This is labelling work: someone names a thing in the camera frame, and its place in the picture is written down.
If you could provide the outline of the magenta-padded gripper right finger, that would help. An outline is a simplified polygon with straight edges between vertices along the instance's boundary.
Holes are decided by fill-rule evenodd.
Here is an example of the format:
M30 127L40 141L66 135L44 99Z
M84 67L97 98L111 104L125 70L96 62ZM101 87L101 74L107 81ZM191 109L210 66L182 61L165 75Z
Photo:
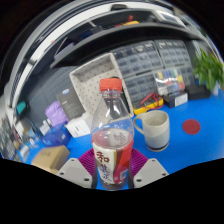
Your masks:
M156 158L148 159L137 149L132 149L128 186L136 189L168 176L169 173Z

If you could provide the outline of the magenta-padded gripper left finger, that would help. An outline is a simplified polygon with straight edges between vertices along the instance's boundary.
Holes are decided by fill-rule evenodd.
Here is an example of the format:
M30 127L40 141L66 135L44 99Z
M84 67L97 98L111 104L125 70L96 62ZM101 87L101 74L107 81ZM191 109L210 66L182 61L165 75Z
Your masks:
M57 176L83 188L95 189L98 175L94 151L89 149L79 158L70 158L57 172Z

